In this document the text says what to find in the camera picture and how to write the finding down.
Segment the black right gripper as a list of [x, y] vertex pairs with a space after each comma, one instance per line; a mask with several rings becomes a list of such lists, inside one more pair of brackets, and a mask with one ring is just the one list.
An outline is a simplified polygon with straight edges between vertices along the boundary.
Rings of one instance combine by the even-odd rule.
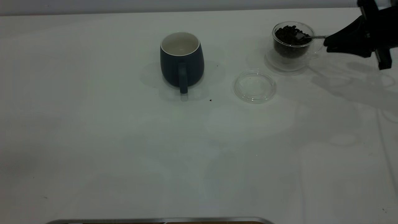
[[379, 70], [392, 67], [390, 49], [397, 48], [396, 0], [390, 7], [379, 9], [375, 0], [358, 0], [362, 16], [347, 27], [325, 38], [328, 53], [342, 53], [368, 58], [375, 53]]

